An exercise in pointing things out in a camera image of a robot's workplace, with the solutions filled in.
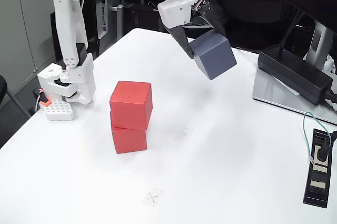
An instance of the green cable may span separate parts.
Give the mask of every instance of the green cable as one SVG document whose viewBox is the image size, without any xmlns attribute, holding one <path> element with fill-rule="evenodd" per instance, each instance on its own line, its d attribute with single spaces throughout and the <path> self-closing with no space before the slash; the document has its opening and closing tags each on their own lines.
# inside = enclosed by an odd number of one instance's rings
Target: green cable
<svg viewBox="0 0 337 224">
<path fill-rule="evenodd" d="M 304 136 L 305 136 L 305 140 L 306 140 L 306 146 L 308 147 L 308 154 L 309 154 L 309 156 L 311 156 L 311 154 L 310 154 L 309 141 L 308 141 L 308 138 L 306 137 L 305 126 L 304 126 L 305 117 L 306 117 L 308 114 L 309 114 L 312 118 L 314 118 L 314 119 L 316 120 L 316 122 L 317 122 L 322 128 L 325 129 L 325 131 L 327 132 L 327 134 L 328 134 L 328 136 L 329 136 L 329 139 L 330 139 L 330 145 L 329 145 L 330 147 L 331 147 L 331 142 L 332 142 L 332 140 L 331 140 L 331 135 L 330 135 L 330 133 L 328 132 L 328 130 L 325 128 L 325 126 L 322 125 L 321 122 L 318 121 L 318 119 L 316 119 L 316 117 L 314 116 L 314 114 L 312 114 L 311 112 L 306 112 L 305 115 L 304 115 L 304 117 L 303 117 L 303 132 L 304 132 Z"/>
</svg>

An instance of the black power adapter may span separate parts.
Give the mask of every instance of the black power adapter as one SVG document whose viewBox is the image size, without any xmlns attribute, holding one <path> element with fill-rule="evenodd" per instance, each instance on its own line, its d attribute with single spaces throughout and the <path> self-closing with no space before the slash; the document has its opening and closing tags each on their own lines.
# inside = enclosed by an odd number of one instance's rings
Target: black power adapter
<svg viewBox="0 0 337 224">
<path fill-rule="evenodd" d="M 258 66 L 314 104 L 336 98 L 331 77 L 279 46 L 261 51 Z"/>
</svg>

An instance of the monitor stand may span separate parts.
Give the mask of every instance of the monitor stand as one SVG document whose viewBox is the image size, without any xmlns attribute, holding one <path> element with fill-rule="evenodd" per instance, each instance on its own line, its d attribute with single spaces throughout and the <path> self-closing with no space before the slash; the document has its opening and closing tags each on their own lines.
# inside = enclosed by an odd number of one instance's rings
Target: monitor stand
<svg viewBox="0 0 337 224">
<path fill-rule="evenodd" d="M 322 70 L 326 56 L 332 46 L 333 32 L 316 24 L 314 37 L 306 61 Z M 325 72 L 333 79 L 332 91 L 337 94 L 337 75 Z M 313 113 L 318 119 L 337 125 L 337 104 L 322 101 L 319 105 L 311 103 L 301 95 L 294 94 L 273 76 L 257 68 L 253 90 L 253 99 L 305 114 Z"/>
</svg>

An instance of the red cube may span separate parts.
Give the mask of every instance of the red cube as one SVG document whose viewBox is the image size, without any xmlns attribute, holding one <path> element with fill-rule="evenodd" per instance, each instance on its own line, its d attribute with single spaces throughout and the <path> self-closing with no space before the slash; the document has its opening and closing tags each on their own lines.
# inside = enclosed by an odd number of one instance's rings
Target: red cube
<svg viewBox="0 0 337 224">
<path fill-rule="evenodd" d="M 116 128 L 112 120 L 112 137 L 114 138 L 117 154 L 147 150 L 146 132 L 126 128 Z"/>
<path fill-rule="evenodd" d="M 115 127 L 147 130 L 152 112 L 151 83 L 119 81 L 110 107 Z"/>
</svg>

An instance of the plug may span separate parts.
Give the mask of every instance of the plug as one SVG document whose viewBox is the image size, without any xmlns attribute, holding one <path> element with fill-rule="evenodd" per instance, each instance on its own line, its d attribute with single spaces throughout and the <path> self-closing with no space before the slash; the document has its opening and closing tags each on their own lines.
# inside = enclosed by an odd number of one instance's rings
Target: plug
<svg viewBox="0 0 337 224">
<path fill-rule="evenodd" d="M 333 147 L 333 144 L 335 140 L 337 139 L 337 131 L 333 132 L 331 134 L 331 145 L 330 145 L 330 138 L 325 138 L 324 144 L 321 146 L 321 148 L 317 152 L 317 159 L 321 162 L 325 162 L 328 158 L 328 154 L 330 152 L 330 149 Z"/>
</svg>

